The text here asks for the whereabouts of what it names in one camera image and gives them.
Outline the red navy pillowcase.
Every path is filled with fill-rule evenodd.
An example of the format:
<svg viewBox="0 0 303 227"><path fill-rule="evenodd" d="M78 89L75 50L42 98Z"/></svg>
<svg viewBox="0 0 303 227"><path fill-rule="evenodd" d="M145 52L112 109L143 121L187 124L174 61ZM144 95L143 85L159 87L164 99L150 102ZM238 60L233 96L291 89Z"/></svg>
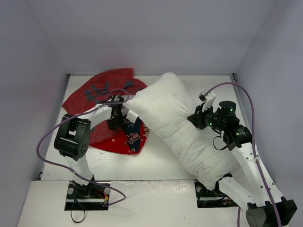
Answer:
<svg viewBox="0 0 303 227"><path fill-rule="evenodd" d="M76 115L93 109L104 102L113 102L111 118L98 123L90 130L89 145L100 150L138 155L149 135L149 128L140 118L131 122L126 118L128 109L122 101L130 100L147 86L134 78L132 68L104 71L92 77L73 92L62 107Z"/></svg>

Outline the white pillow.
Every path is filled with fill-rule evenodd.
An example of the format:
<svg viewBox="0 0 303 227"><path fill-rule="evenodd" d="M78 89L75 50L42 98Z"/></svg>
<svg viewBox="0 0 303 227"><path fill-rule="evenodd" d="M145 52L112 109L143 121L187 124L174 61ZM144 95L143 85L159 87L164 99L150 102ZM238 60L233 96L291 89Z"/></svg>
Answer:
<svg viewBox="0 0 303 227"><path fill-rule="evenodd" d="M220 178L236 172L240 164L228 150L213 147L214 131L199 130L187 120L196 106L174 73L163 74L124 103L171 149L191 175L213 190Z"/></svg>

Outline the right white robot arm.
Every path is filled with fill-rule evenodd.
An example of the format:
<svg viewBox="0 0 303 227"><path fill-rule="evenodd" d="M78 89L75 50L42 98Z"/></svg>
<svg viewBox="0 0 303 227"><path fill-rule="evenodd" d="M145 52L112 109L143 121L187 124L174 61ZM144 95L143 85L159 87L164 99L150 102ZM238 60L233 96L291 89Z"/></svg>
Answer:
<svg viewBox="0 0 303 227"><path fill-rule="evenodd" d="M287 200L266 170L249 129L236 117L236 104L221 101L216 111L207 102L196 107L187 118L200 130L211 128L223 139L225 147L239 162L249 184L247 190L233 177L225 175L209 183L215 195L229 196L245 213L251 227L285 227L297 210L293 200Z"/></svg>

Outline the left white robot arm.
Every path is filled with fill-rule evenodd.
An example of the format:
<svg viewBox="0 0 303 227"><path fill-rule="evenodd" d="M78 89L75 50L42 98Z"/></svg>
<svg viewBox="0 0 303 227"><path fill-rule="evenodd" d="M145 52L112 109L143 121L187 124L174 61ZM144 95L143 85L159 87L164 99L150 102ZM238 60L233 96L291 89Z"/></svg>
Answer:
<svg viewBox="0 0 303 227"><path fill-rule="evenodd" d="M87 199L93 196L95 187L90 181L94 175L86 159L89 148L90 131L102 122L115 130L124 123L122 103L127 96L114 95L107 102L97 104L81 116L65 114L57 131L54 148L59 151L75 173L73 182L78 186L78 194Z"/></svg>

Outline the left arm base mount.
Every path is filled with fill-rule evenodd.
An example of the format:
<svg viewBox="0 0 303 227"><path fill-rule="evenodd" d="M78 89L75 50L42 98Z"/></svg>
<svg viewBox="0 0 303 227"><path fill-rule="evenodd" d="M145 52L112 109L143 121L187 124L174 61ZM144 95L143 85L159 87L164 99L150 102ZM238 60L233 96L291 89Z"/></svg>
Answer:
<svg viewBox="0 0 303 227"><path fill-rule="evenodd" d="M80 186L70 181L66 193L65 211L100 211L108 210L108 201L111 190L110 184L104 186L88 184Z"/></svg>

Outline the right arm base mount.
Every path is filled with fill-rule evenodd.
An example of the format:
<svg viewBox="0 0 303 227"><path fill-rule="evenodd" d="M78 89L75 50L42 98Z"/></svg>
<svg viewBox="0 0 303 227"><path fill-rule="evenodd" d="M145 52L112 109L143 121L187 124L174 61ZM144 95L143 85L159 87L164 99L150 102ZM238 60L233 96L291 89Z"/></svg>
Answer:
<svg viewBox="0 0 303 227"><path fill-rule="evenodd" d="M226 194L219 190L218 183L214 190L208 190L199 181L195 181L197 207L204 208L230 208L238 205Z"/></svg>

